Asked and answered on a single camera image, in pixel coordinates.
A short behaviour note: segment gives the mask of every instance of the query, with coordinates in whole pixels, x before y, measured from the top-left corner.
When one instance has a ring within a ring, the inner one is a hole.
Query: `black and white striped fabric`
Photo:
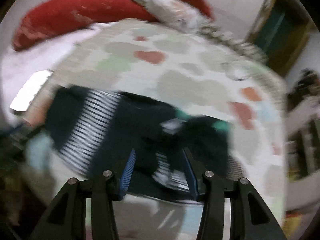
[[[90,89],[60,157],[74,171],[85,175],[90,161],[105,139],[121,95]]]

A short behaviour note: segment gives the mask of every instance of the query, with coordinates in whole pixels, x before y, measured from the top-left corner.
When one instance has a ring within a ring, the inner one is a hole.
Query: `patterned tablecloth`
[[[29,112],[52,96],[57,85],[70,84],[124,90],[170,103],[188,114],[230,122],[230,154],[281,223],[286,189],[284,86],[267,67],[202,37],[127,19],[78,44]],[[56,181],[52,196],[69,177],[80,178],[56,155],[51,156],[50,173]],[[195,239],[202,213],[200,205],[133,195],[114,203],[114,209],[119,234],[129,239]],[[225,219],[228,225],[228,201]]]

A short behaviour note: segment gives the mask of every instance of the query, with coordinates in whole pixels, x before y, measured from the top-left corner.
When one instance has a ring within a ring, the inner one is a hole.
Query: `metal bolt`
[[[247,178],[241,178],[241,179],[240,179],[240,182],[241,182],[242,184],[244,184],[244,185],[249,184],[249,180],[248,180]]]
[[[110,177],[112,175],[112,171],[104,171],[103,176]]]
[[[77,182],[77,179],[76,178],[70,178],[70,179],[68,179],[68,184],[70,184],[70,185],[73,185],[73,184],[75,184]]]
[[[205,175],[206,177],[211,178],[211,177],[213,177],[214,173],[213,173],[212,171],[206,171],[206,172],[204,173],[204,175]]]

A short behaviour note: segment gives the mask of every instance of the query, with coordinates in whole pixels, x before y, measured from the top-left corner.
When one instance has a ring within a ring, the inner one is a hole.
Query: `dark garment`
[[[46,129],[60,157],[88,178],[128,158],[135,149],[129,192],[169,201],[192,199],[181,149],[189,147],[196,160],[225,177],[228,131],[217,124],[228,125],[213,117],[186,115],[170,133],[164,123],[180,120],[178,113],[167,103],[127,92],[62,88],[48,111]]]

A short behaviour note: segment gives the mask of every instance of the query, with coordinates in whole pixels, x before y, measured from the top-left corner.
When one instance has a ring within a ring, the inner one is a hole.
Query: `silver screw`
[[[75,184],[77,182],[77,179],[76,178],[70,178],[70,179],[68,179],[68,184],[70,184],[70,185],[73,185],[73,184]]]
[[[104,171],[103,176],[110,177],[112,175],[112,171]]]
[[[240,179],[240,182],[241,182],[242,184],[244,184],[244,185],[249,184],[249,180],[248,180],[247,178],[241,178],[241,179]]]
[[[206,177],[211,178],[211,177],[213,177],[214,173],[213,173],[212,171],[206,171],[206,172],[204,173],[204,175],[205,175]]]

